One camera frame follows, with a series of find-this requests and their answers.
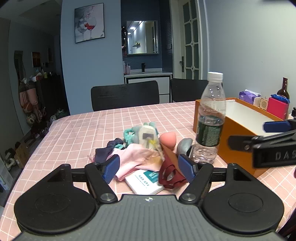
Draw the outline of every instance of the mirror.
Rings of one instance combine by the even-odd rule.
[[[127,48],[131,54],[158,54],[157,21],[127,21]]]

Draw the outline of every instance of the round black pad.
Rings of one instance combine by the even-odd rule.
[[[14,210],[21,230],[54,235],[83,225],[95,212],[96,204],[90,194],[79,188],[48,182],[20,196]]]
[[[250,193],[233,194],[228,199],[228,204],[235,210],[243,213],[251,213],[263,206],[261,198]]]
[[[232,181],[209,192],[202,203],[206,217],[223,230],[258,234],[275,230],[283,216],[281,199],[255,181]]]

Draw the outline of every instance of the white bottle cap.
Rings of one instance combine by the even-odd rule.
[[[223,74],[219,73],[219,72],[208,72],[207,73],[207,80],[209,82],[222,83],[223,82]]]

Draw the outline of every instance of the white small box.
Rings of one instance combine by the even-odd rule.
[[[0,184],[4,190],[10,190],[12,187],[12,183],[13,178],[0,157]]]
[[[155,195],[164,189],[158,182],[158,172],[137,170],[126,176],[125,180],[138,195]]]

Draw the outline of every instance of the orange box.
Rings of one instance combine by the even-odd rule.
[[[193,130],[197,130],[197,114],[200,100],[195,101]],[[231,150],[228,147],[228,137],[231,135],[270,136],[275,133],[265,133],[263,123],[266,121],[282,121],[282,119],[251,105],[238,98],[227,98],[226,117],[223,125],[218,155],[226,163],[237,163],[254,177],[259,177],[268,168],[256,169],[252,165],[252,153]]]

